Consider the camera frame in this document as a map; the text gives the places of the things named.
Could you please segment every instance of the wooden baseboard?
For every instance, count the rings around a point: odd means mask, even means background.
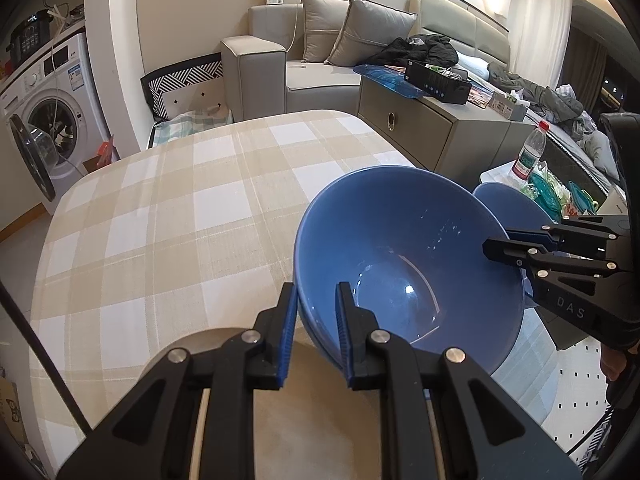
[[[9,236],[14,233],[17,233],[20,229],[25,227],[25,225],[30,224],[39,216],[44,214],[49,214],[47,209],[44,207],[42,203],[39,203],[36,207],[32,207],[29,209],[24,215],[20,216],[17,220],[11,222],[7,227],[0,231],[0,242],[6,240]]]

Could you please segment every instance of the washing machine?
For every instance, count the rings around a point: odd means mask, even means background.
[[[84,30],[55,41],[46,54],[28,60],[28,68],[0,94],[3,120],[51,214],[62,196],[87,174],[82,163],[110,139]],[[48,172],[34,160],[34,148],[24,135],[30,125],[47,132],[58,150],[57,164]]]

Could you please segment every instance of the black box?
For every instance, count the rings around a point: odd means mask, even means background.
[[[443,103],[456,105],[466,104],[472,87],[468,81],[443,76],[418,61],[407,62],[404,80]]]

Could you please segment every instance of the checkered tablecloth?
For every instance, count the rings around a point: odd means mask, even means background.
[[[178,338],[252,326],[292,279],[309,202],[341,175],[379,164],[411,165],[358,118],[323,110],[207,130],[76,184],[50,225],[31,323],[89,423]],[[302,327],[296,339],[308,342]],[[526,318],[496,373],[544,412],[536,399],[554,365],[541,342]],[[82,434],[33,355],[31,382],[57,469]]]

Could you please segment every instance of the green plaid cloth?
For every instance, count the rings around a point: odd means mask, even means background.
[[[231,110],[225,105],[187,112],[170,121],[156,124],[153,148],[170,140],[189,137],[204,130],[225,126],[233,122]]]

